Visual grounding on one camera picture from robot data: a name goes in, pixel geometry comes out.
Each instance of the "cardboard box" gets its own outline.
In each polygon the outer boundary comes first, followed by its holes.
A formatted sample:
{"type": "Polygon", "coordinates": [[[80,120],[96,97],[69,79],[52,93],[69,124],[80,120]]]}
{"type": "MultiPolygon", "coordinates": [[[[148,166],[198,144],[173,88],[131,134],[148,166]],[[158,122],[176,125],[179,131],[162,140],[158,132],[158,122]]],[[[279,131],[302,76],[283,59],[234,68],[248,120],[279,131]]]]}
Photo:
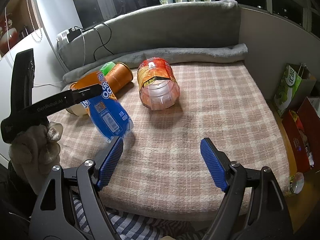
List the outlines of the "cardboard box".
{"type": "Polygon", "coordinates": [[[313,155],[313,169],[320,170],[320,118],[311,101],[315,98],[305,98],[297,114],[300,117],[305,135],[308,137],[313,155]]]}
{"type": "Polygon", "coordinates": [[[290,111],[284,114],[282,124],[289,138],[293,155],[297,164],[297,171],[305,173],[310,171],[308,155],[303,144],[302,137],[299,133],[299,129],[290,113],[290,111]]]}
{"type": "Polygon", "coordinates": [[[287,64],[273,97],[273,105],[279,116],[283,117],[287,109],[298,108],[310,95],[315,83],[316,78],[311,75],[305,65],[287,64]]]}
{"type": "Polygon", "coordinates": [[[304,134],[308,138],[308,143],[313,156],[314,165],[310,166],[308,155],[299,133],[299,129],[288,111],[284,114],[282,124],[289,138],[293,155],[297,164],[297,171],[305,173],[311,169],[320,170],[320,117],[311,102],[314,98],[305,98],[297,114],[303,125],[304,134]]]}

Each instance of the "green bottle cap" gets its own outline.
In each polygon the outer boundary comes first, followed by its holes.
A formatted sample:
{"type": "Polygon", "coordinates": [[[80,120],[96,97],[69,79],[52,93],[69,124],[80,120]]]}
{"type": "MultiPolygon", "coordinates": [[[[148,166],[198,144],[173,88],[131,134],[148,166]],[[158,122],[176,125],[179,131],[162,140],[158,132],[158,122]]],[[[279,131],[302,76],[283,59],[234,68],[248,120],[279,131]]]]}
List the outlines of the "green bottle cap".
{"type": "Polygon", "coordinates": [[[109,71],[115,66],[116,64],[114,64],[112,61],[107,62],[103,65],[103,67],[100,69],[100,71],[104,74],[107,75],[109,73],[109,71]]]}

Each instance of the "black cable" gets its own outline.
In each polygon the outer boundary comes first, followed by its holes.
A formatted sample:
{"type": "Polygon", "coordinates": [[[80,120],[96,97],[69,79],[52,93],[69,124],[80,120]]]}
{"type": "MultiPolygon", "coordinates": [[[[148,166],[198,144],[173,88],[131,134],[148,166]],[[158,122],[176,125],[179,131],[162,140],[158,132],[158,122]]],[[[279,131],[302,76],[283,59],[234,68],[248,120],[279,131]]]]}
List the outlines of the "black cable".
{"type": "Polygon", "coordinates": [[[96,50],[95,50],[94,53],[93,53],[93,58],[94,58],[95,61],[97,61],[97,60],[96,60],[96,57],[95,57],[94,54],[95,54],[96,51],[97,51],[99,48],[101,48],[101,47],[104,47],[107,51],[109,51],[112,55],[114,55],[113,52],[111,52],[109,49],[106,48],[106,44],[108,44],[108,42],[111,40],[112,30],[111,30],[111,28],[110,28],[109,25],[107,25],[107,24],[105,24],[105,23],[100,23],[100,24],[103,24],[103,25],[105,25],[105,26],[107,26],[107,27],[109,28],[109,30],[110,30],[110,37],[109,37],[109,39],[108,39],[108,41],[107,41],[106,43],[103,43],[102,38],[101,38],[101,36],[100,36],[100,33],[99,33],[98,30],[95,28],[97,25],[96,25],[95,27],[93,27],[93,29],[95,29],[95,30],[97,31],[97,33],[98,33],[98,35],[99,35],[99,37],[100,37],[101,43],[102,43],[102,45],[101,45],[100,47],[97,47],[96,50]]]}
{"type": "MultiPolygon", "coordinates": [[[[93,53],[93,58],[94,58],[95,61],[97,61],[97,59],[96,59],[96,57],[95,57],[95,53],[96,53],[96,51],[97,51],[99,48],[101,48],[101,47],[104,47],[108,52],[110,52],[112,55],[114,55],[114,53],[106,47],[106,45],[107,45],[107,44],[109,43],[109,41],[111,40],[112,30],[111,30],[110,26],[107,25],[107,24],[105,24],[105,23],[99,23],[99,24],[97,24],[97,25],[95,25],[95,27],[92,27],[92,28],[89,29],[89,30],[94,29],[94,30],[97,31],[97,33],[98,33],[98,35],[99,35],[99,38],[100,38],[100,41],[101,41],[101,44],[102,44],[101,46],[97,47],[96,50],[95,50],[94,53],[93,53]],[[108,39],[108,41],[107,41],[106,43],[103,43],[99,31],[95,28],[95,27],[97,27],[99,24],[103,24],[103,25],[107,26],[107,27],[109,28],[109,30],[110,30],[110,37],[109,37],[109,39],[108,39]]],[[[89,30],[85,30],[85,29],[83,29],[83,28],[80,28],[79,26],[74,26],[74,29],[76,29],[76,28],[78,28],[78,29],[80,29],[80,30],[82,30],[82,31],[89,31],[89,30]]]]}

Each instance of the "clear plastic bottle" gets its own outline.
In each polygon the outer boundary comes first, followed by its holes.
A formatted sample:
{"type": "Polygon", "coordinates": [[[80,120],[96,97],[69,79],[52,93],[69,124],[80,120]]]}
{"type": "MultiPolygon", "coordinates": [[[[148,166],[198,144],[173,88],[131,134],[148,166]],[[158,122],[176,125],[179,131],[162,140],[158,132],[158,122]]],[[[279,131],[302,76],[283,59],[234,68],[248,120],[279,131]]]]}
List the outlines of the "clear plastic bottle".
{"type": "Polygon", "coordinates": [[[172,68],[162,58],[150,58],[138,68],[140,100],[151,110],[166,109],[175,104],[180,88],[172,68]]]}

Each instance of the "plaid blanket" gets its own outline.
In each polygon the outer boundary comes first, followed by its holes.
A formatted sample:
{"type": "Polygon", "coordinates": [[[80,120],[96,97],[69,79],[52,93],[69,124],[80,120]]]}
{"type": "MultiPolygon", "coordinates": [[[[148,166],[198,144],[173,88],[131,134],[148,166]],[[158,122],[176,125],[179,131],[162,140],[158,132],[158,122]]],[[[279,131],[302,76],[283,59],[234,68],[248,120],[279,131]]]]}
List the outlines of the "plaid blanket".
{"type": "MultiPolygon", "coordinates": [[[[172,107],[151,111],[133,83],[117,94],[134,123],[111,181],[100,192],[114,209],[169,220],[212,219],[224,193],[216,188],[200,155],[209,137],[218,150],[244,167],[269,166],[282,190],[289,164],[276,121],[243,65],[179,63],[172,66],[181,96],[172,107]]],[[[107,143],[88,115],[63,110],[49,117],[60,122],[61,165],[74,167],[93,158],[107,143]]],[[[247,189],[242,211],[248,206],[247,189]]]]}

